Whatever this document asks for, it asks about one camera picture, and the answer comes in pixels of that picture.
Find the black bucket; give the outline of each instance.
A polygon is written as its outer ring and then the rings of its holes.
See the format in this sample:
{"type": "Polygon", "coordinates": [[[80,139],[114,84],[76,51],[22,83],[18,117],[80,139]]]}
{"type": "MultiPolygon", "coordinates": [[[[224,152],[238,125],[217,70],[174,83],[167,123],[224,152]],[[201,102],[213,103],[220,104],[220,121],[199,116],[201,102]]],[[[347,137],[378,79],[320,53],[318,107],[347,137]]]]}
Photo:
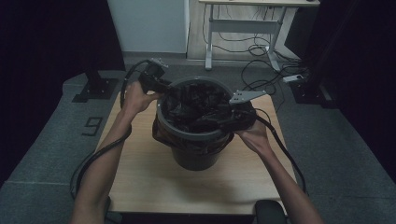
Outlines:
{"type": "Polygon", "coordinates": [[[158,101],[153,137],[172,148],[173,157],[181,167],[205,170],[216,163],[220,152],[233,140],[233,133],[224,133],[211,125],[200,125],[197,129],[194,124],[205,116],[227,117],[231,109],[225,107],[229,106],[233,93],[209,77],[183,78],[171,86],[180,92],[166,93],[158,101]]]}

